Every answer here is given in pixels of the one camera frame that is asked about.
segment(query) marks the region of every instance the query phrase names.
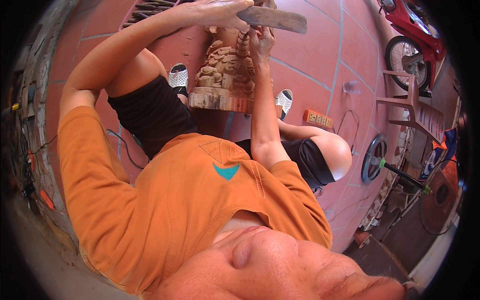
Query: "brown plastic chair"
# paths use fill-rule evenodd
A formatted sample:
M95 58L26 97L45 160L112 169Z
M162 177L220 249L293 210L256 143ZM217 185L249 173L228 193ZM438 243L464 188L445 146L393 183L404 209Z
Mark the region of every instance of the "brown plastic chair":
M408 94L394 98L377 97L377 103L408 109L410 121L388 120L390 124L409 126L420 130L441 144L444 139L444 114L419 101L419 88L415 75L384 70L384 74L408 77Z

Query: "black shorts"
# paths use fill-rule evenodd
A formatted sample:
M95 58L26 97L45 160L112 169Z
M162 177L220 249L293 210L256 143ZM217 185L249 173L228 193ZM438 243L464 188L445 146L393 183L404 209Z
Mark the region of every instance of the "black shorts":
M140 141L149 159L181 134L205 134L163 76L126 95L108 97L108 103L117 112L122 127ZM252 157L250 140L236 144ZM282 145L312 189L335 181L322 152L311 139L283 141Z

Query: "white sandal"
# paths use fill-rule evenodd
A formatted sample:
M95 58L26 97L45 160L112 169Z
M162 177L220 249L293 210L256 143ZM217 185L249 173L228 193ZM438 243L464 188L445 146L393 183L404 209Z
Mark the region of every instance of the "white sandal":
M183 63L177 63L168 73L168 84L171 87L188 86L188 71Z
M283 90L275 98L275 105L282 106L282 116L280 120L283 121L287 116L288 112L290 111L290 107L292 107L293 102L293 93L290 90Z

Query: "carved wooden statue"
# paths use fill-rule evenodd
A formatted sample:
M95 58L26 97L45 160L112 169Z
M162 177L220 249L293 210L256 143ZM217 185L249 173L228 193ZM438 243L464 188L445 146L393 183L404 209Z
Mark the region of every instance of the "carved wooden statue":
M249 51L250 37L234 28L206 26L213 35L207 58L195 76L190 107L252 113L255 69ZM281 115L281 106L277 106Z

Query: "red tile floor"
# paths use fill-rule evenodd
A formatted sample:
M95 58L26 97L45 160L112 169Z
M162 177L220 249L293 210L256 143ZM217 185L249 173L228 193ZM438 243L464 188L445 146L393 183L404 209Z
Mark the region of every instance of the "red tile floor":
M55 136L58 127L60 95L73 68L96 45L120 30L129 18L138 0L82 0L69 17L55 49L47 98L47 140ZM376 96L385 96L385 82L381 70L385 69L384 49L388 40L396 35L383 15L378 13L374 0L276 0L278 9L298 12L307 17L308 33L295 34L276 30L276 46L270 60L275 95L282 89L292 90L294 101L285 122L306 125L303 112L311 109L333 118L338 130L344 113L351 109L360 119L345 115L339 135L354 144L352 166L338 182L325 187L318 202L330 222L334 243L332 250L342 252L350 243L359 222L372 204L385 172L371 184L360 179L363 156L368 143L379 132L396 144L399 127L387 124L386 107L377 106ZM157 40L148 48L170 69L177 62L184 63L190 74L190 86L204 61L211 37L201 26L183 30ZM361 95L346 94L342 84L357 80ZM132 159L141 166L147 158L132 136L119 125L115 111L107 103L102 91L96 108L104 125L128 143ZM193 109L192 113L202 130L232 141L250 136L250 119L242 113ZM128 159L125 145L111 136L114 149L130 177L132 184L141 170ZM48 145L50 161L62 190L57 145ZM393 153L389 153L390 162Z

